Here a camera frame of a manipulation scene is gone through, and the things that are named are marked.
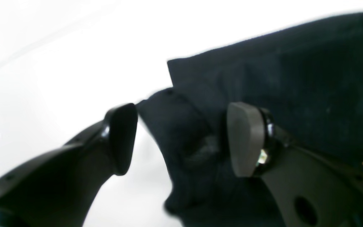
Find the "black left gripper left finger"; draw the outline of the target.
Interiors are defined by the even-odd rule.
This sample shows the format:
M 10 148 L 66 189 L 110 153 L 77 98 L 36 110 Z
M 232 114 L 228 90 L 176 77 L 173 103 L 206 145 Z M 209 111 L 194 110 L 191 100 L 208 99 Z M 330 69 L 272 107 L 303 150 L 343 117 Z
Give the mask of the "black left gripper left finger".
M 0 177 L 0 227 L 82 227 L 102 185 L 129 170 L 137 121 L 135 104 L 112 108 L 61 147 Z

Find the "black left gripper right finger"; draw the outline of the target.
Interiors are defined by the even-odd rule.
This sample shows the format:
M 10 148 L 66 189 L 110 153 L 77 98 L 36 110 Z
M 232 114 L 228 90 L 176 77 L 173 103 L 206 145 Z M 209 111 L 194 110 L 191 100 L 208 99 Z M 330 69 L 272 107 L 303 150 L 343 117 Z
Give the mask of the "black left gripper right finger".
M 363 172 L 312 151 L 274 124 L 266 109 L 227 108 L 233 172 L 259 178 L 287 227 L 363 227 Z

